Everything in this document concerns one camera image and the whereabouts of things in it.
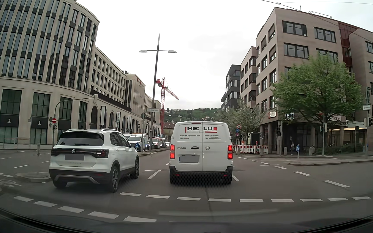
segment overcast sky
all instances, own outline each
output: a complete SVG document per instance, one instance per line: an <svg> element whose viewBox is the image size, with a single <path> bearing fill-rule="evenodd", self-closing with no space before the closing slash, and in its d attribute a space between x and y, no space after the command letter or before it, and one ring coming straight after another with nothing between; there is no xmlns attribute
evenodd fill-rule
<svg viewBox="0 0 373 233"><path fill-rule="evenodd" d="M373 0L345 0L373 3ZM160 50L157 78L179 97L167 94L165 109L218 108L231 64L240 65L277 4L260 0L77 0L99 20L96 46L119 68L135 73L152 96L154 52ZM302 11L332 16L373 32L373 5L335 1L281 2ZM160 100L160 88L155 98Z"/></svg>

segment traffic island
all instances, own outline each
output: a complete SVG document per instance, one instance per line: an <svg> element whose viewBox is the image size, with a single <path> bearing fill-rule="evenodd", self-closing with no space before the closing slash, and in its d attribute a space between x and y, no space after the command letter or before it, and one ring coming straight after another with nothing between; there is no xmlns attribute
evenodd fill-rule
<svg viewBox="0 0 373 233"><path fill-rule="evenodd" d="M51 177L48 172L25 172L25 173L17 173L15 177L21 181L29 182L29 183L42 183L42 182L50 182Z"/></svg>

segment bicycle symbol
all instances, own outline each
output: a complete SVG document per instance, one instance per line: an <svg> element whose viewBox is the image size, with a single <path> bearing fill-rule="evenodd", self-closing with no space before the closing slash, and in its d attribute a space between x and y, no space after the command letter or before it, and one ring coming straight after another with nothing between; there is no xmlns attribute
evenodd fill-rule
<svg viewBox="0 0 373 233"><path fill-rule="evenodd" d="M0 179L0 186L7 186L7 187L14 187L14 186L21 186L20 184L17 184L15 181L13 180L9 180L9 179Z"/></svg>

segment lamp post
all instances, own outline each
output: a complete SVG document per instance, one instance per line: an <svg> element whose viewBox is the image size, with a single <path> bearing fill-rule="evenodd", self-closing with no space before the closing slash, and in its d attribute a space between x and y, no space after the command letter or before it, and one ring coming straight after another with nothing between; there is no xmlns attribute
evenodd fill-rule
<svg viewBox="0 0 373 233"><path fill-rule="evenodd" d="M147 53L148 51L156 51L155 74L154 74L154 77L153 77L152 104L155 104L156 70L158 68L158 54L159 54L159 51L168 52L170 54L176 54L176 51L174 51L174 50L159 50L159 39L160 39L160 33L158 34L158 46L157 46L156 50L143 49L143 50L139 51L139 53ZM150 118L150 125L151 125L151 128L153 129L154 127L153 127L153 118L152 117ZM149 145L150 145L149 146L149 151L152 151L152 137L150 137L149 140L150 140L149 141Z"/></svg>

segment beige building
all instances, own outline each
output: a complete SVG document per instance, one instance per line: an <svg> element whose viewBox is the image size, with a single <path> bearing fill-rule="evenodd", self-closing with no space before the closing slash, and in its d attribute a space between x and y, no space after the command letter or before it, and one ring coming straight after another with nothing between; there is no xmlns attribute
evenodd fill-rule
<svg viewBox="0 0 373 233"><path fill-rule="evenodd" d="M270 153L278 148L289 148L291 142L300 144L302 151L308 147L322 146L322 135L314 128L299 124L283 125L281 136L277 136L281 125L271 85L279 82L293 64L300 65L317 52L331 56L335 61L345 62L357 81L370 91L373 116L373 33L339 22L329 17L304 13L291 9L274 8L241 63L241 97L251 107L266 112L261 134L252 134L251 143L257 141L269 146ZM331 129L328 144L340 146L354 142L354 127L360 126L357 142L365 144L365 111L355 113L355 122L345 127ZM373 125L368 127L369 145L373 146Z"/></svg>

